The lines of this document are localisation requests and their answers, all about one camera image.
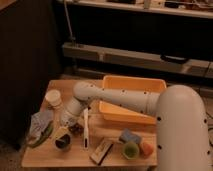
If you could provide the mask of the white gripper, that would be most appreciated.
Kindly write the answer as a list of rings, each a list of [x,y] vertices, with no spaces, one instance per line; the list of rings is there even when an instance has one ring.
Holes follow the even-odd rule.
[[[69,130],[67,127],[74,126],[79,118],[83,110],[87,107],[87,103],[83,101],[79,101],[75,97],[72,97],[63,107],[60,114],[60,124],[61,127],[53,135],[53,139],[57,140],[63,137],[65,134],[69,134]]]

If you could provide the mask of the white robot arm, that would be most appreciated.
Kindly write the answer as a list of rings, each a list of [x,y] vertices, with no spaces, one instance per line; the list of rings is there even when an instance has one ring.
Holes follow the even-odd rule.
[[[205,105],[192,88],[173,85],[155,93],[78,82],[62,110],[60,124],[75,125],[96,99],[157,119],[157,171],[213,171]]]

